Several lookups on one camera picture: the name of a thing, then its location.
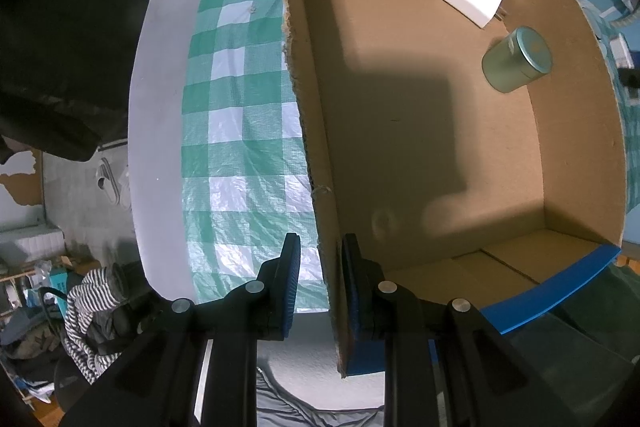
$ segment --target striped cloth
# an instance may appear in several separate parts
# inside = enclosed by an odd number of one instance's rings
[[[110,277],[110,270],[91,270],[82,283],[72,288],[67,295],[66,335],[62,343],[89,383],[94,383],[120,355],[99,355],[86,343],[86,332],[95,312],[112,311],[126,301],[122,293],[112,290],[113,278]]]

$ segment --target cardboard box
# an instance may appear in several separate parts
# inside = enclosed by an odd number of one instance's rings
[[[465,297],[501,331],[616,256],[625,153],[609,73],[576,0],[504,0],[480,29],[442,0],[284,0],[324,277],[341,357],[339,245],[417,296]],[[481,69],[518,26],[552,72],[509,94]]]

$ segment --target bolt head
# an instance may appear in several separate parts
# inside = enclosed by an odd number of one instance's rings
[[[260,293],[264,290],[264,282],[262,281],[249,281],[244,285],[244,289],[249,293]]]
[[[171,303],[171,309],[175,313],[184,313],[191,308],[191,301],[189,299],[176,299]]]
[[[471,304],[466,299],[453,299],[451,305],[455,311],[460,313],[468,312],[471,309]]]
[[[378,289],[382,293],[393,293],[398,289],[398,285],[391,281],[382,281],[378,283]]]

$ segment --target green checkered tablecloth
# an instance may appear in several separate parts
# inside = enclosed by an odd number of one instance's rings
[[[282,0],[200,0],[182,95],[182,208],[199,302],[302,240],[297,311],[328,308]]]

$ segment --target green tin can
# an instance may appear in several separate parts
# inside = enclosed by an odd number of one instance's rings
[[[482,72],[495,89],[511,92],[551,71],[545,40],[528,26],[514,29],[482,57]]]

